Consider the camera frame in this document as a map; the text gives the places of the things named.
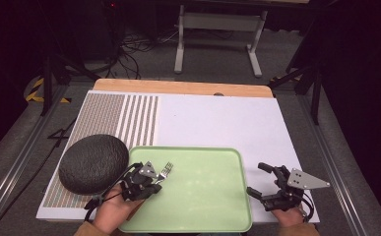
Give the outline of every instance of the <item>striped pattern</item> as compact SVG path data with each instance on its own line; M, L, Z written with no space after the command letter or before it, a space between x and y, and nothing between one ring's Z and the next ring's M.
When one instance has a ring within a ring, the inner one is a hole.
M43 84L44 78L39 78L33 85L30 94L27 96L26 101L37 101L37 102L44 102L45 99L42 96L36 96L37 92L39 91L40 86ZM71 98L61 98L60 102L63 103L70 103Z
M154 143L159 98L154 95L94 93L89 91L66 148L90 135L108 134L122 140L129 149ZM58 173L50 183L44 207L80 207L91 196L67 191Z

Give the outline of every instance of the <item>metal stand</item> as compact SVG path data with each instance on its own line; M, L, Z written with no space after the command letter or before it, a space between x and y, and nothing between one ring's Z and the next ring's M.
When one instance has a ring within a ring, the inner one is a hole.
M266 21L267 11L261 16L234 16L223 14L185 13L184 6L180 6L178 18L178 45L175 56L174 72L180 74L183 68L184 57L184 29L205 30L238 30L254 31L252 42L246 46L255 77L261 77L262 72L258 64L257 49L258 41Z
M87 70L84 66L80 66L56 53L49 53L48 56L44 58L43 62L44 102L40 114L41 116L45 115L52 105L52 75L59 85L68 85L70 83L71 77L65 68L66 66L74 68L79 73L89 77L93 81L100 79L100 76Z
M318 122L318 108L319 108L319 98L320 89L322 86L322 76L319 72L319 65L306 66L301 69L297 69L288 75L281 77L274 82L267 84L270 89L274 89L296 77L299 77L300 81L295 86L294 91L296 94L305 95L313 84L313 94L312 94L312 104L310 109L310 114L312 116L315 125L319 125Z

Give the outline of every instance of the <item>fabric sleeve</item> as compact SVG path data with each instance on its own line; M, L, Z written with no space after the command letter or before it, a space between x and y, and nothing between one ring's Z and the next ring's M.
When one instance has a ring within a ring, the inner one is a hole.
M300 223L280 228L279 236L319 236L319 232L311 223Z
M74 234L74 236L108 236L94 227L89 222L85 221Z

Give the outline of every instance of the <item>table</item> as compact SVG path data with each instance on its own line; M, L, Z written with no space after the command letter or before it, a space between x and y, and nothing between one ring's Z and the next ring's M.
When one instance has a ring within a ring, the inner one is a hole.
M145 107L119 105L122 102ZM129 121L143 124L134 126L138 133L122 126ZM141 130L150 130L145 133L149 135L139 133ZM247 185L264 195L274 194L278 188L276 177L259 170L258 162L301 169L277 100L263 86L100 79L86 96L65 150L82 137L101 133L118 137L129 149L235 148L242 157ZM56 169L36 217L83 220L83 207L89 199L65 190ZM250 207L253 223L276 222L259 201L250 199ZM317 212L311 221L319 222Z
M309 0L272 0L271 3L307 4ZM186 12L184 5L180 6L178 17L178 45L175 57L174 72L182 72L184 57L184 29L205 30L239 30L253 31L250 44L246 45L249 60L255 77L261 77L262 72L258 63L256 49L261 32L266 22L268 11L262 10L258 16L240 16L228 14L192 13Z

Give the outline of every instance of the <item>black clamp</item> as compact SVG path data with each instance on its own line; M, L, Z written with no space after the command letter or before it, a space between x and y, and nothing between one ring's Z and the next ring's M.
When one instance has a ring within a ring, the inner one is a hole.
M290 172L283 165L281 167L273 167L261 162L258 164L258 168L268 173L273 172L277 177L275 183L280 189L274 195L263 196L259 191L248 187L246 189L247 194L259 200L264 206L265 211L274 209L286 211L293 207L299 207L301 202L304 202L309 207L309 214L306 214L304 210L302 211L304 221L306 222L313 216L314 204L310 198L304 194L304 190L330 186L328 182L324 182L297 169L293 169L291 173L294 174L290 175Z

